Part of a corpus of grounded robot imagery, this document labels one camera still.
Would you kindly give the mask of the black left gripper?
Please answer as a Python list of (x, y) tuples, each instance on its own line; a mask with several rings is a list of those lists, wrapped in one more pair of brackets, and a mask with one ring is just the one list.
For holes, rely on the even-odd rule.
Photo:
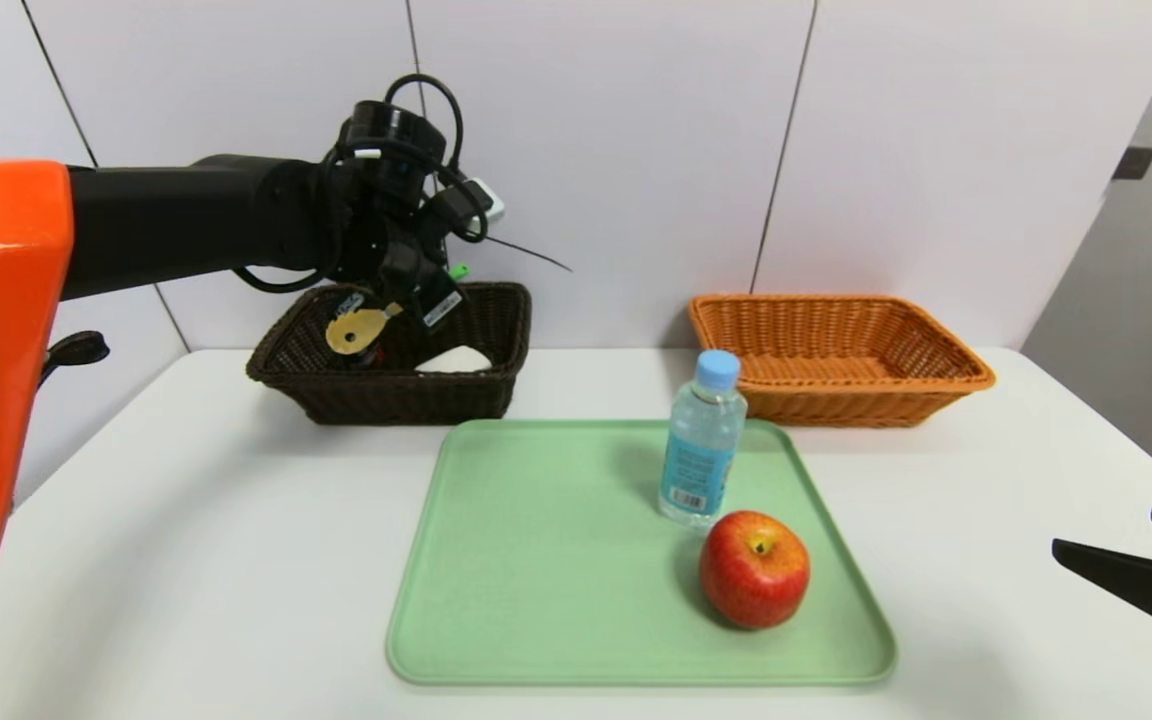
[(410, 234), (393, 234), (388, 240), (378, 270), (378, 296), (381, 306), (397, 306), (426, 332), (442, 327), (463, 302), (448, 265)]

